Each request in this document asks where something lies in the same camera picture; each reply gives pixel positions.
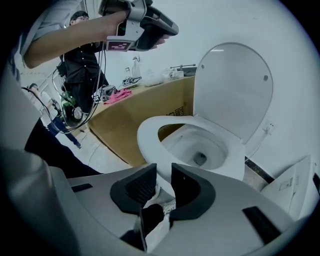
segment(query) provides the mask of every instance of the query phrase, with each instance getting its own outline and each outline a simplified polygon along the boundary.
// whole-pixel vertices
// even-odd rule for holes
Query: toilet lid
[[[223,43],[201,60],[194,86],[193,114],[246,144],[262,122],[273,94],[273,79],[263,58],[239,43]]]

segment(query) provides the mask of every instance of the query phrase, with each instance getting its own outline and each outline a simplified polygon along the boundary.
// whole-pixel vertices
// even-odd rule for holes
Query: person in background
[[[85,11],[77,11],[70,18],[70,26],[85,22],[89,19]],[[70,86],[71,94],[76,99],[82,111],[88,114],[93,104],[92,94],[97,89],[100,72],[99,88],[108,85],[105,74],[101,71],[95,53],[104,51],[100,43],[88,43],[79,46],[60,56],[66,66],[66,83]]]
[[[41,113],[41,121],[44,126],[47,126],[49,131],[56,136],[59,131],[67,132],[67,128],[58,116],[58,111],[55,110],[53,106],[53,100],[49,97],[49,95],[43,91],[39,92],[38,86],[35,83],[32,83],[28,88],[42,101],[42,103],[48,108],[50,117],[48,115],[47,109],[42,105],[42,103],[36,99],[34,102],[34,106],[40,111]],[[65,136],[77,146],[78,149],[81,149],[81,144],[79,141],[71,134],[65,133]]]

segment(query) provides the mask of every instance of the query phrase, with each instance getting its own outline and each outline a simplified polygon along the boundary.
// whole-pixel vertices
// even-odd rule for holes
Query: brown cardboard
[[[145,164],[140,153],[137,132],[140,124],[155,116],[192,116],[194,77],[184,77],[151,87],[133,88],[132,95],[112,105],[100,104],[89,120],[91,132],[118,157],[132,167]],[[159,139],[181,125],[166,125]]]

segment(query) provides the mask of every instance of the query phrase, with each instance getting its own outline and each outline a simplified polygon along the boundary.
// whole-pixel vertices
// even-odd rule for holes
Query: pink towel
[[[119,90],[118,92],[111,94],[109,99],[103,104],[116,103],[116,102],[122,100],[123,98],[129,96],[130,94],[132,94],[132,91],[130,91],[128,89]]]

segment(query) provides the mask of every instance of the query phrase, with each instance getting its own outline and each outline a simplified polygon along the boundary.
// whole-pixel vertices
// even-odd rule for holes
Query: white toilet
[[[245,146],[269,108],[273,79],[263,58],[239,43],[223,43],[202,58],[195,74],[193,116],[145,120],[137,142],[147,163],[157,164],[157,182],[174,196],[171,164],[183,164],[241,180]],[[162,142],[158,130],[185,124]]]

